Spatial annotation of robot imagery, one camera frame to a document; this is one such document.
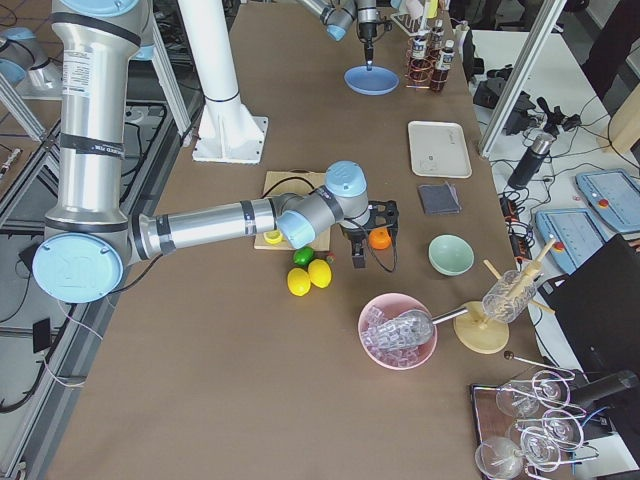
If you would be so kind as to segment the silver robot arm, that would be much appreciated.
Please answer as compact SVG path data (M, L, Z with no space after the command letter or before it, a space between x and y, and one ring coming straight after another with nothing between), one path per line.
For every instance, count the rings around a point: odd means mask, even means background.
M267 117L242 103L222 1L179 1L205 98L194 159L257 164ZM323 1L300 1L334 38L358 22L372 67L375 28L383 23L375 1L348 1L336 11ZM64 45L61 153L57 204L46 214L44 241L33 260L42 290L66 303L90 303L116 289L126 267L153 255L279 229L289 244L312 243L334 224L363 268L364 242L386 227L398 232L395 202L369 200L361 167L338 161L325 184L307 195L263 194L256 200L199 211L127 217L120 208L125 159L124 109L130 59L145 50L152 1L52 1L52 27Z
M318 18L328 36L334 41L341 41L350 27L356 24L358 39L366 49L373 49L381 21L375 1L349 0L336 6L332 1L300 0L299 4Z

